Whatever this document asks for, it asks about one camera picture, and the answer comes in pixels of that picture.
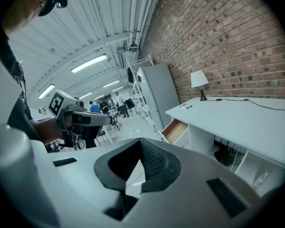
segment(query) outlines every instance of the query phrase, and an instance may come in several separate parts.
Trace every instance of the white refrigerator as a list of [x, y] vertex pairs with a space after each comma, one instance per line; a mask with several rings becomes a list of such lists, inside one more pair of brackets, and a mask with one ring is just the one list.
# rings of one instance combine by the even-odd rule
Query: white refrigerator
[[180, 104], [169, 69], [165, 63], [140, 67], [137, 75], [155, 129], [161, 132], [171, 122], [165, 112]]

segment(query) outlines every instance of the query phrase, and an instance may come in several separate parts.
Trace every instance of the person in blue shirt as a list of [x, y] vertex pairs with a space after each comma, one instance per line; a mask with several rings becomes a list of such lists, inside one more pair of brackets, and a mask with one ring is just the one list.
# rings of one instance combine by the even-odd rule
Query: person in blue shirt
[[90, 101], [89, 104], [90, 104], [90, 112], [101, 113], [99, 106], [93, 104], [93, 101]]

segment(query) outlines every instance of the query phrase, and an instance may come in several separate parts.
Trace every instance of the person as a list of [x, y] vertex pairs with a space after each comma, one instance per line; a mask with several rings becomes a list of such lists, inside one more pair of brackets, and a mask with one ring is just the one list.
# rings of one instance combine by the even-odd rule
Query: person
[[93, 101], [90, 101], [89, 104], [90, 104], [90, 112], [101, 113], [99, 106], [93, 104]]
[[123, 97], [119, 95], [118, 92], [116, 92], [116, 96], [117, 96], [117, 102], [119, 104], [120, 111], [123, 113], [123, 118], [126, 117], [126, 115], [127, 117], [129, 117], [127, 108], [125, 108], [125, 105], [124, 105]]
[[[41, 122], [33, 120], [26, 99], [26, 83], [21, 64], [17, 62], [9, 46], [9, 36], [29, 24], [37, 16], [47, 15], [55, 6], [55, 0], [4, 0], [0, 5], [0, 60], [11, 76], [22, 88], [8, 119], [8, 125], [26, 133], [31, 140], [39, 140], [48, 145], [62, 139], [55, 118]], [[72, 126], [69, 116], [65, 126]]]
[[109, 115], [109, 106], [108, 103], [102, 100], [98, 100], [100, 109], [103, 111], [103, 114]]

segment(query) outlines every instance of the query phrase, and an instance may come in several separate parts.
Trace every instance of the black rubber pad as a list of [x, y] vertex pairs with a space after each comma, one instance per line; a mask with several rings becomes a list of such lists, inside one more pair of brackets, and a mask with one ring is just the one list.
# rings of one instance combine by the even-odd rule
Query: black rubber pad
[[59, 160], [59, 161], [53, 161], [53, 164], [58, 167], [58, 166], [62, 166], [62, 165], [67, 165], [73, 162], [76, 162], [77, 160], [75, 158], [68, 158], [68, 159], [64, 159], [64, 160]]
[[242, 213], [246, 209], [244, 203], [221, 179], [217, 178], [208, 180], [207, 184], [210, 186], [231, 218]]

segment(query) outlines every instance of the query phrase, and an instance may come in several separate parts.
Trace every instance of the metal shelving rack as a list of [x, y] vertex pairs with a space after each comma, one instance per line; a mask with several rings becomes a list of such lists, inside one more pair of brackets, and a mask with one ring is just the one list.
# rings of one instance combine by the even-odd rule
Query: metal shelving rack
[[151, 127], [155, 130], [154, 122], [150, 116], [149, 108], [147, 104], [144, 101], [143, 93], [139, 87], [139, 84], [137, 82], [137, 71], [140, 67], [148, 67], [153, 66], [152, 59], [150, 55], [148, 55], [147, 58], [140, 59], [134, 62], [129, 62], [128, 65], [133, 73], [134, 83], [129, 82], [130, 90], [133, 94], [133, 100], [135, 102], [135, 105], [138, 106], [138, 111], [140, 112], [140, 115], [151, 125]]

